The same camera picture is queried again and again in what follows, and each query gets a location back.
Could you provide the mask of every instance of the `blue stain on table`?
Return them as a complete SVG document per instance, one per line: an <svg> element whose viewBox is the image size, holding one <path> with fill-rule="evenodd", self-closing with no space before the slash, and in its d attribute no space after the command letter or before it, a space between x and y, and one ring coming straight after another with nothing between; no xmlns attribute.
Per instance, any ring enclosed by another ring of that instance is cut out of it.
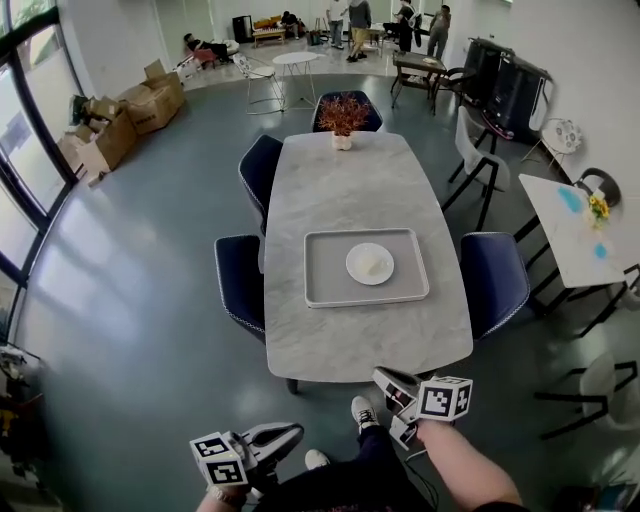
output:
<svg viewBox="0 0 640 512"><path fill-rule="evenodd" d="M564 202L573 213L581 213L584 209L580 197L573 190L566 187L558 187L558 194L564 199Z"/></svg>
<svg viewBox="0 0 640 512"><path fill-rule="evenodd" d="M607 248L602 244L598 244L596 245L595 253L597 258L603 260L607 257Z"/></svg>

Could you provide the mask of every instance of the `watch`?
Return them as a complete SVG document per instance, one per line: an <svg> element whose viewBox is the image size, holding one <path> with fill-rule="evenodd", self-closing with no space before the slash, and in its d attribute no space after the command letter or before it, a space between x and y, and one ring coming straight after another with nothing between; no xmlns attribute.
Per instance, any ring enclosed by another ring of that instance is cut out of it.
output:
<svg viewBox="0 0 640 512"><path fill-rule="evenodd" d="M211 494L211 496L216 501L219 501L221 503L226 503L227 505L237 509L241 509L244 506L244 504L247 502L246 495L232 496L230 494L225 493L222 489L220 489L220 487L216 487L215 485L212 485L209 488L209 494Z"/></svg>

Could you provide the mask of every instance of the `rectangular tray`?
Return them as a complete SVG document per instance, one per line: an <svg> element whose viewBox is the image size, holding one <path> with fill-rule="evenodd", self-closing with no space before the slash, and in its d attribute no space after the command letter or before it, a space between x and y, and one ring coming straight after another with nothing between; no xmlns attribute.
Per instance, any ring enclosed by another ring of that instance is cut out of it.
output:
<svg viewBox="0 0 640 512"><path fill-rule="evenodd" d="M376 286L347 272L347 254L358 244L375 243L394 260L391 278ZM304 295L310 308L337 308L422 300L429 293L418 238L412 229L322 231L304 238Z"/></svg>

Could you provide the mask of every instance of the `gray hoodie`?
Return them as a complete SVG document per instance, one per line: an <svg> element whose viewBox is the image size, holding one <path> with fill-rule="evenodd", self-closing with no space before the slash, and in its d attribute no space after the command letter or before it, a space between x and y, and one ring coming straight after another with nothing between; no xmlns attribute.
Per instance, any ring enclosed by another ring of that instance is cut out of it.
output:
<svg viewBox="0 0 640 512"><path fill-rule="evenodd" d="M371 26L371 8L367 0L351 0L349 2L349 19L352 28L369 28Z"/></svg>

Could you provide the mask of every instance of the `standing person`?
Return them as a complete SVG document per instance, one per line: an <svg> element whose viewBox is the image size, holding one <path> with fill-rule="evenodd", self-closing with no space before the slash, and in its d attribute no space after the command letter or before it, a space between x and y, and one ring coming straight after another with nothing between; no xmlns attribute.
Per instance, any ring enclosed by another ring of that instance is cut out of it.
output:
<svg viewBox="0 0 640 512"><path fill-rule="evenodd" d="M226 44L211 44L204 41L200 41L200 39L195 39L193 34L189 33L184 36L184 42L187 45L187 48L192 52L196 50L211 50L215 53L222 62L231 62L229 55L227 54L227 45Z"/></svg>
<svg viewBox="0 0 640 512"><path fill-rule="evenodd" d="M429 28L429 47L427 48L427 55L433 57L433 52L436 53L436 59L442 59L444 48L447 46L447 39L449 39L449 28L451 27L451 9L448 5L443 5L436 15L431 20L431 27Z"/></svg>
<svg viewBox="0 0 640 512"><path fill-rule="evenodd" d="M292 32L296 39L300 39L298 37L298 17L289 11L284 11L282 14L282 26L288 32Z"/></svg>
<svg viewBox="0 0 640 512"><path fill-rule="evenodd" d="M305 457L308 472L262 498L255 512L393 511L433 512L407 477L387 430L366 398L357 396L351 415L359 427L360 453L331 464L317 450ZM418 439L463 512L526 512L515 484L448 423L422 421ZM237 512L249 486L215 488L197 512Z"/></svg>
<svg viewBox="0 0 640 512"><path fill-rule="evenodd" d="M329 0L327 9L327 19L331 29L331 46L338 50L344 50L342 46L342 27L344 25L344 15L349 11L347 0Z"/></svg>
<svg viewBox="0 0 640 512"><path fill-rule="evenodd" d="M371 27L371 7L369 7L368 0L350 0L349 20L353 32L353 50L347 57L347 61L358 62L358 59L367 58L362 47L369 35L369 27Z"/></svg>
<svg viewBox="0 0 640 512"><path fill-rule="evenodd" d="M413 18L416 11L411 5L411 0L402 0L400 4L402 7L396 15L398 23L400 24L400 51L410 52L411 41L413 40L413 28L409 25L409 21Z"/></svg>

